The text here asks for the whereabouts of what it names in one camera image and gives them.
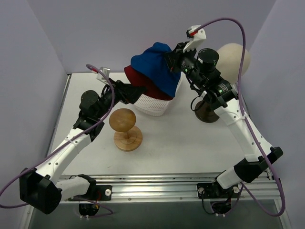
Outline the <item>white perforated plastic basket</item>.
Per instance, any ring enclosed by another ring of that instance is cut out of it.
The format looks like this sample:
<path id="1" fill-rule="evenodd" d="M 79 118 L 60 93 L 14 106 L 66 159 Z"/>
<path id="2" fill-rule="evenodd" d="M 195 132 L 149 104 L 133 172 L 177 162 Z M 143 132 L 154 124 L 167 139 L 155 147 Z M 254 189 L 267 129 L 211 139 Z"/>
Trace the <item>white perforated plastic basket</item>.
<path id="1" fill-rule="evenodd" d="M 165 113 L 170 103 L 173 101 L 174 99 L 170 101 L 165 101 L 151 98 L 142 94 L 133 106 L 142 113 L 154 117 L 159 117 Z"/>

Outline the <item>blue bucket hat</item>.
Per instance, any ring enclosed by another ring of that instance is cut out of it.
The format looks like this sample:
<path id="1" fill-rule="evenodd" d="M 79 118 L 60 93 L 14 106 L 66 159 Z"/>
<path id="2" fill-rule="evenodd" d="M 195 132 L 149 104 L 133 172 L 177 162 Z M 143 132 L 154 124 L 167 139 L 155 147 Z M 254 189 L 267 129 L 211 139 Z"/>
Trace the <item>blue bucket hat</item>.
<path id="1" fill-rule="evenodd" d="M 155 42 L 142 54 L 133 56 L 130 62 L 135 71 L 148 78 L 169 100 L 176 96 L 181 79 L 181 73 L 171 72 L 165 61 L 164 55 L 171 51 L 167 44 Z"/>

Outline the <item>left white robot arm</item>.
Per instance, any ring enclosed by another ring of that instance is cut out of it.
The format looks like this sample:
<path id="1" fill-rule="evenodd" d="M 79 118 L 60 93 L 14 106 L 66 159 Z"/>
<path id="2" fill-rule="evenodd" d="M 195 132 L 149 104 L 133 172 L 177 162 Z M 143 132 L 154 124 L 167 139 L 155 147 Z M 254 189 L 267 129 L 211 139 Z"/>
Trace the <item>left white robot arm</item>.
<path id="1" fill-rule="evenodd" d="M 25 168 L 19 178 L 20 199 L 44 214 L 52 213 L 68 199 L 96 200 L 96 180 L 80 174 L 60 181 L 60 176 L 73 159 L 100 134 L 104 119 L 119 102 L 134 104 L 146 91 L 120 80 L 109 80 L 101 94 L 87 90 L 81 95 L 78 119 L 66 138 L 34 168 Z"/>

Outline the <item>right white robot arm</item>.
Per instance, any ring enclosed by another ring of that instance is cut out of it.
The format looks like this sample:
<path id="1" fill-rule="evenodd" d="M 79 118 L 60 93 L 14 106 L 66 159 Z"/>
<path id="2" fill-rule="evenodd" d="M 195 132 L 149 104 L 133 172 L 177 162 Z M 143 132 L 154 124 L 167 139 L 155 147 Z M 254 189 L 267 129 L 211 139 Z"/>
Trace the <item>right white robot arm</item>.
<path id="1" fill-rule="evenodd" d="M 229 43 L 218 51 L 196 50 L 190 42 L 181 42 L 164 55 L 170 71 L 182 72 L 190 88 L 229 128 L 237 140 L 244 158 L 216 177 L 212 192 L 224 196 L 229 188 L 251 183 L 283 155 L 280 147 L 273 147 L 259 132 L 244 109 L 241 89 L 234 89 L 250 65 L 250 53 L 244 46 Z"/>

